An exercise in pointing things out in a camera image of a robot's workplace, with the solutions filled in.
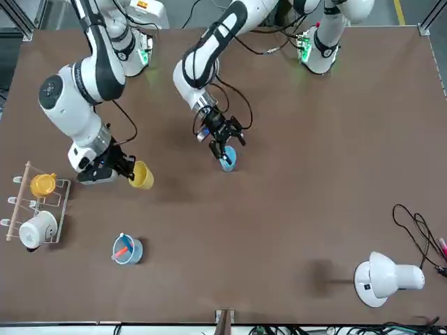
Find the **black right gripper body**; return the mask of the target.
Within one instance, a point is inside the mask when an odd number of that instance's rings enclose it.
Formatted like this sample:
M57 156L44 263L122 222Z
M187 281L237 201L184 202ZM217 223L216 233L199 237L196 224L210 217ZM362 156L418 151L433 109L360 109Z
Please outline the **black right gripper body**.
M122 148L117 141L111 141L108 148L100 156L94 159L93 164L93 175L96 176L98 173L105 172L107 169L114 170L117 172L117 168L126 169L122 165L122 158L126 154L122 151Z

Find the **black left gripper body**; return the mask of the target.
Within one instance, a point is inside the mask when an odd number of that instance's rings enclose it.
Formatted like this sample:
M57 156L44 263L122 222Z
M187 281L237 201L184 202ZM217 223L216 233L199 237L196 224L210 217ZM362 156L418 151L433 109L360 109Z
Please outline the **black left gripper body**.
M208 135L211 135L217 142L227 142L230 137L228 120L214 108L209 108L204 116L204 138Z

